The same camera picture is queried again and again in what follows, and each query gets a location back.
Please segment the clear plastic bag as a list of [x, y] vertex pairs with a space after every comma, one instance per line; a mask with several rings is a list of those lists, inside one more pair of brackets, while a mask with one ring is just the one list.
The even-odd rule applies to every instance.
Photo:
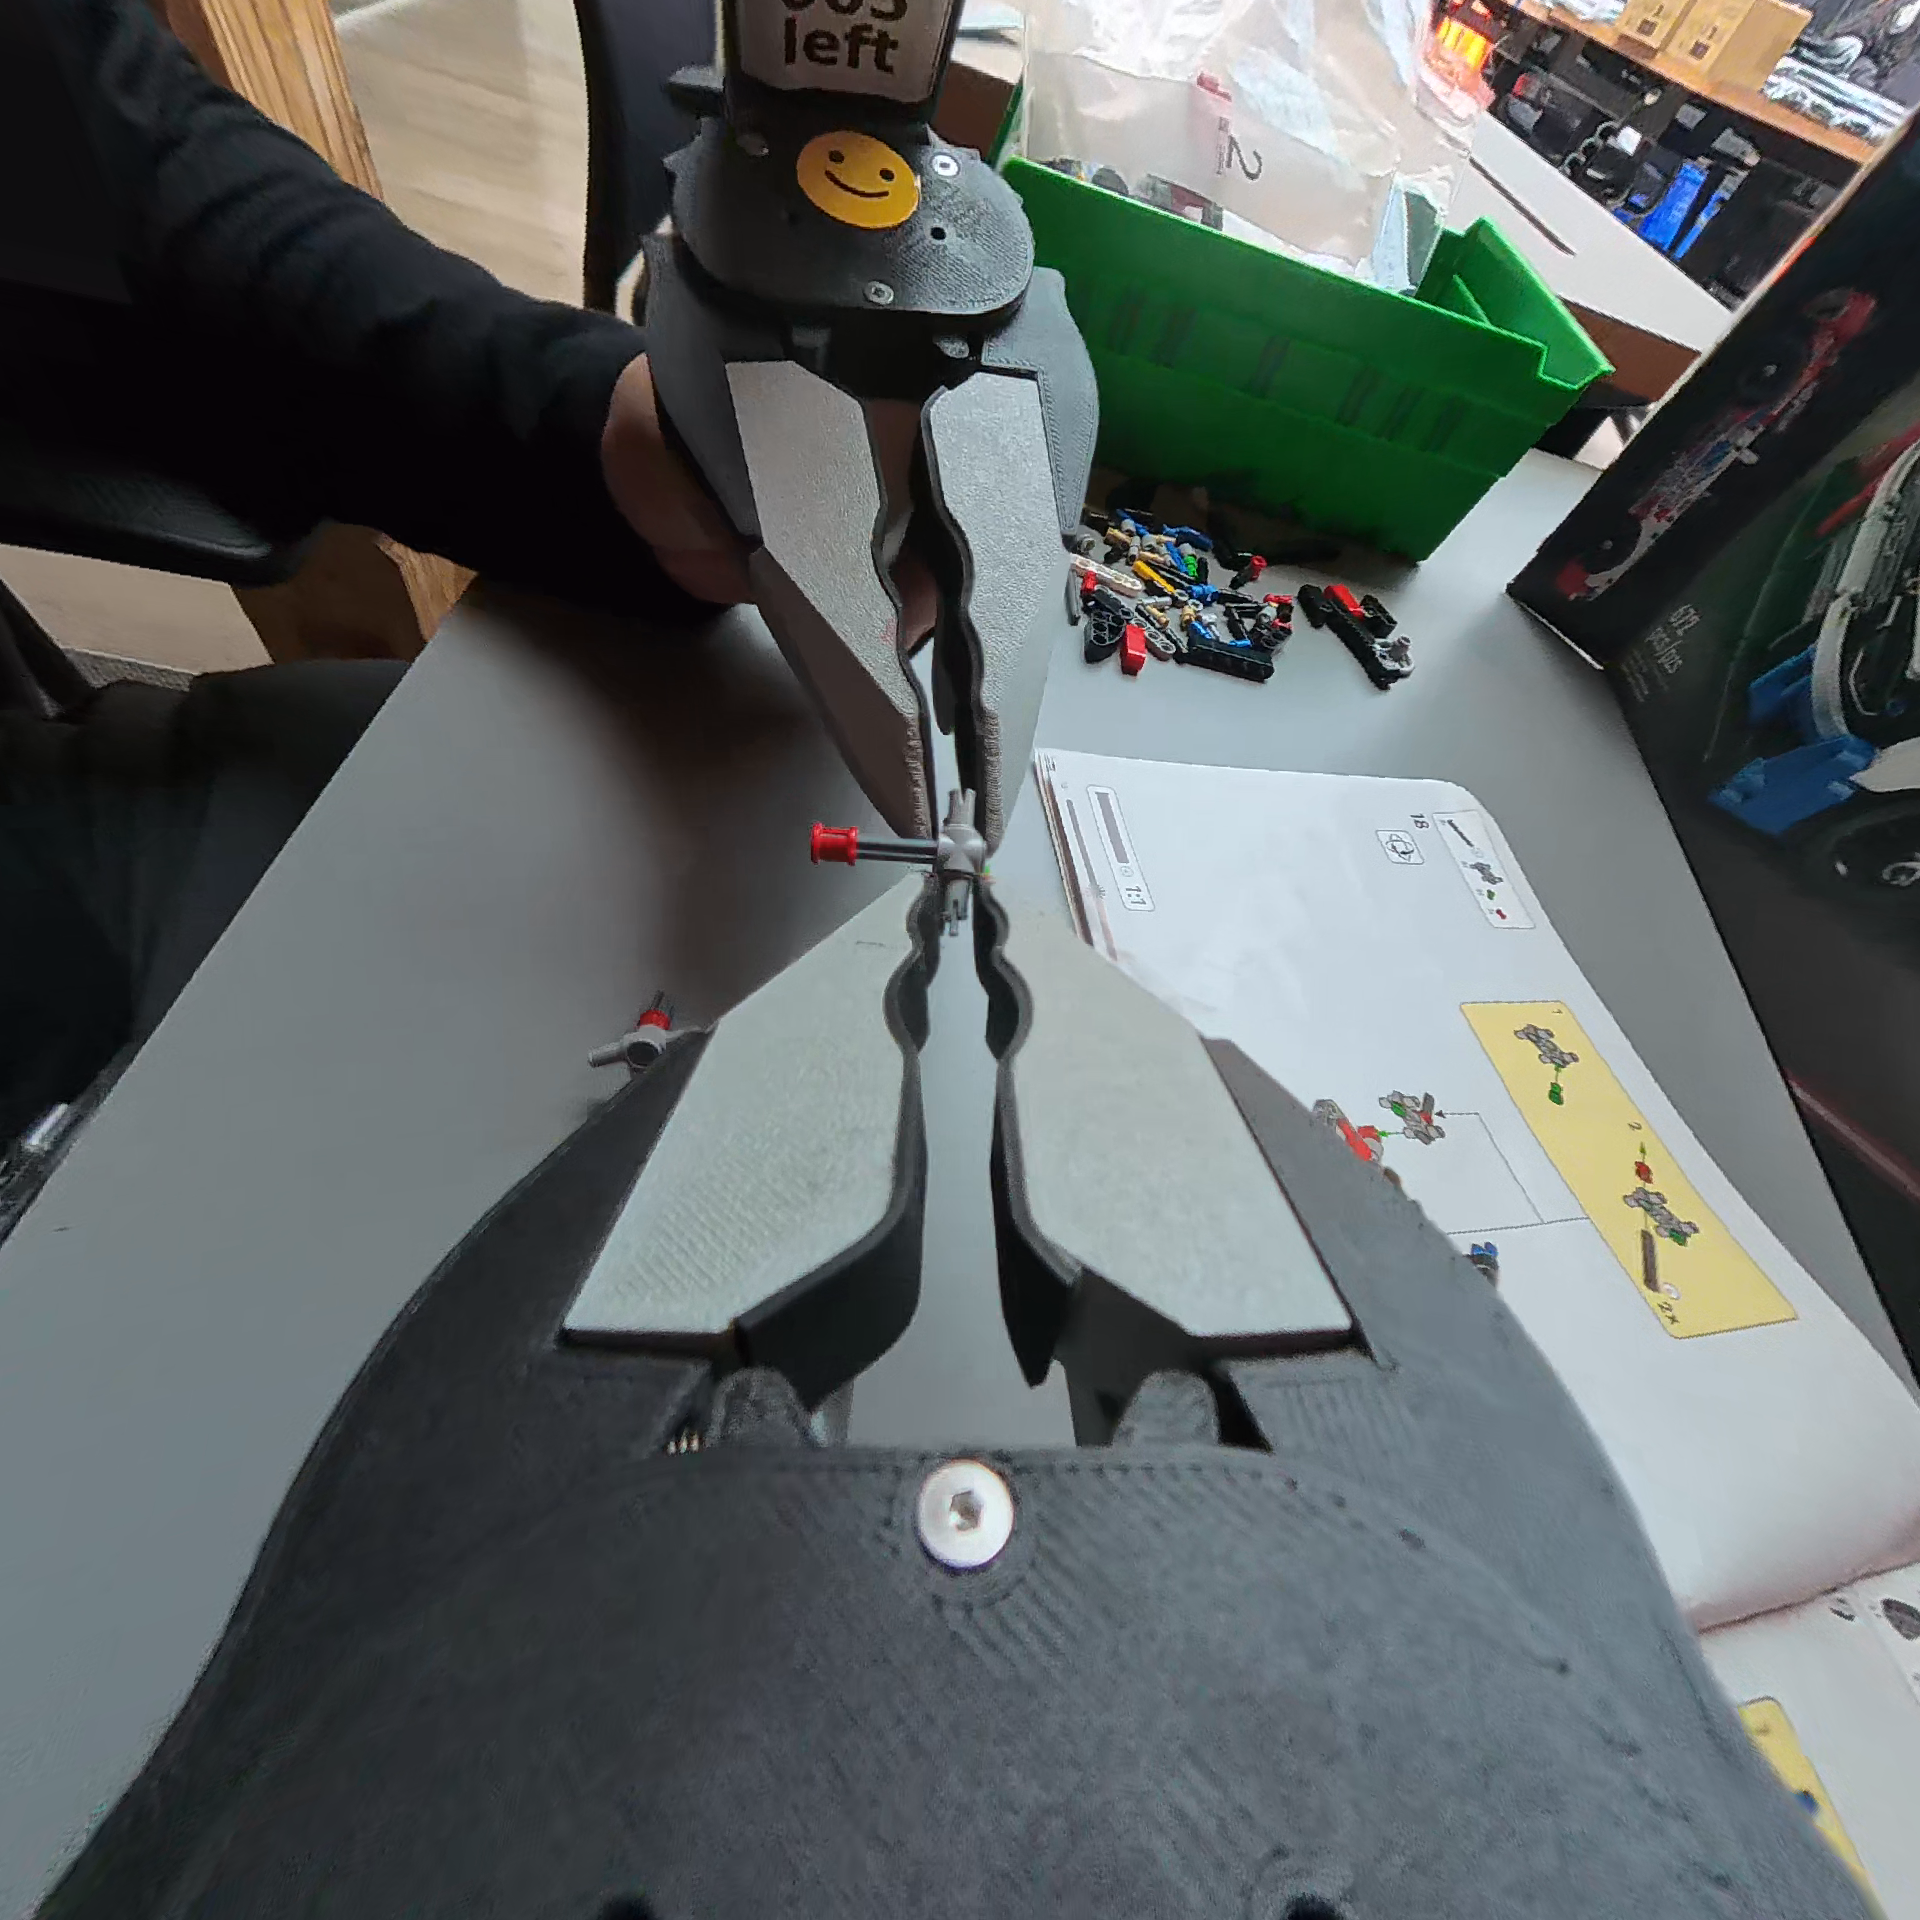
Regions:
[[1421, 2], [1023, 4], [1014, 151], [1407, 295], [1478, 102]]

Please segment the small grey lego connector assembly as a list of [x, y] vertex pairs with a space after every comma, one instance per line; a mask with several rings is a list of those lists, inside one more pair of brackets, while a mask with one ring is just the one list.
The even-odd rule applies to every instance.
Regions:
[[817, 867], [899, 867], [925, 878], [938, 898], [945, 936], [957, 936], [980, 886], [993, 880], [986, 832], [975, 823], [975, 791], [955, 787], [933, 837], [885, 837], [814, 823], [807, 856]]
[[658, 990], [636, 1015], [630, 1027], [615, 1040], [590, 1048], [588, 1064], [597, 1071], [622, 1070], [628, 1075], [647, 1071], [651, 1062], [660, 1061], [674, 1044], [686, 1037], [703, 1037], [708, 1024], [681, 1019], [679, 1004], [668, 990]]

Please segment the white side desk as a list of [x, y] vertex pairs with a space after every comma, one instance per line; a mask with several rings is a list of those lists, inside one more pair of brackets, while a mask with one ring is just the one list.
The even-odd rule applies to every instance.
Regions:
[[1662, 400], [1733, 322], [1668, 256], [1490, 114], [1476, 118], [1450, 210], [1452, 227], [1476, 220], [1493, 222], [1555, 290], [1627, 400]]

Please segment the black red lego beam assembly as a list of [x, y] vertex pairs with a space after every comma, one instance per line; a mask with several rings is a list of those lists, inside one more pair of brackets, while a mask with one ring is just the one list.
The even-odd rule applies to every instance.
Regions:
[[1377, 687], [1394, 687], [1411, 679], [1407, 637], [1374, 594], [1343, 582], [1302, 582], [1295, 604], [1317, 631], [1342, 644]]

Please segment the person's left forearm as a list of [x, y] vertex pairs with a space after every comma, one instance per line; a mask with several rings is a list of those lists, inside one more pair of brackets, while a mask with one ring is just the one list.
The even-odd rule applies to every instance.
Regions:
[[503, 586], [665, 588], [601, 444], [633, 326], [445, 251], [214, 83], [145, 4], [5, 4], [5, 418], [277, 531], [362, 524]]

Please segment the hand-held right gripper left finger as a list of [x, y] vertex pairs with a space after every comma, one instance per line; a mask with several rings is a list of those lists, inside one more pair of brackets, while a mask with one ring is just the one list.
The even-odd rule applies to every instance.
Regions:
[[833, 1404], [921, 1295], [927, 883], [899, 880], [722, 1015], [559, 1330]]

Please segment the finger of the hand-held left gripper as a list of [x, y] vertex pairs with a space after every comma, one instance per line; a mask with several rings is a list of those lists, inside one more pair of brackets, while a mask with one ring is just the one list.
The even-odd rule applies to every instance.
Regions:
[[1062, 527], [1039, 384], [973, 373], [923, 412], [921, 450], [939, 586], [933, 712], [953, 742], [975, 828], [1004, 840], [1034, 749], [1065, 612]]
[[869, 404], [795, 362], [732, 363], [757, 546], [753, 600], [882, 820], [938, 832], [927, 699], [885, 536], [891, 495]]

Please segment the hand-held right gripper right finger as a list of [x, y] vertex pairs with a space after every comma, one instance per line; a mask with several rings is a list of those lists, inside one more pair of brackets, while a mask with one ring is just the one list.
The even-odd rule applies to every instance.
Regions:
[[1194, 1024], [1046, 911], [975, 888], [999, 1302], [1079, 1444], [1162, 1374], [1358, 1343], [1353, 1311]]

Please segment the dark lego set box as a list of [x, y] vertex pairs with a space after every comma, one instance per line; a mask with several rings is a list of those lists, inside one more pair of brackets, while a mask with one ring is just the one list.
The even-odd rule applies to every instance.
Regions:
[[1868, 1271], [1916, 1284], [1916, 111], [1507, 592], [1611, 682]]

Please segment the pile of loose lego pieces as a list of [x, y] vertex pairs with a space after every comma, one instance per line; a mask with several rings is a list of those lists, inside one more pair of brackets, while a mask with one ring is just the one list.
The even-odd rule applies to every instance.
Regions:
[[1268, 684], [1298, 598], [1262, 589], [1266, 560], [1150, 512], [1093, 512], [1062, 534], [1062, 604], [1089, 664], [1147, 660]]

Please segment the wooden panel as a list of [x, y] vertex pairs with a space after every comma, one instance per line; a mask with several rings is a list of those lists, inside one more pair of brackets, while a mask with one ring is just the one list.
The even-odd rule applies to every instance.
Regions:
[[[349, 186], [381, 199], [326, 2], [150, 2], [225, 86], [299, 136]], [[277, 663], [414, 660], [474, 574], [365, 526], [330, 526], [289, 582], [233, 597]]]

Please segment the lego instruction booklet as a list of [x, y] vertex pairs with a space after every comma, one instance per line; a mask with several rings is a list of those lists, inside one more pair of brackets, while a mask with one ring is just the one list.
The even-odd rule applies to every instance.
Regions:
[[1455, 784], [1050, 749], [1083, 936], [1493, 1276], [1746, 1732], [1916, 1916], [1914, 1389], [1689, 1131]]

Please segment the person's left hand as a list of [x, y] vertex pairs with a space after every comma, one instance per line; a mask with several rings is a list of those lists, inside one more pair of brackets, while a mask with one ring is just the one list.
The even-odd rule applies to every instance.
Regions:
[[609, 495], [663, 575], [711, 608], [747, 605], [750, 551], [668, 444], [644, 354], [633, 357], [613, 387], [599, 453]]

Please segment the green plastic bin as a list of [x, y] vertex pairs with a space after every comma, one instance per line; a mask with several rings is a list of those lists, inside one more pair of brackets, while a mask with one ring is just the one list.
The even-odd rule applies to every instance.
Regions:
[[1611, 362], [1489, 220], [1387, 292], [1012, 157], [1089, 344], [1097, 462], [1427, 560]]

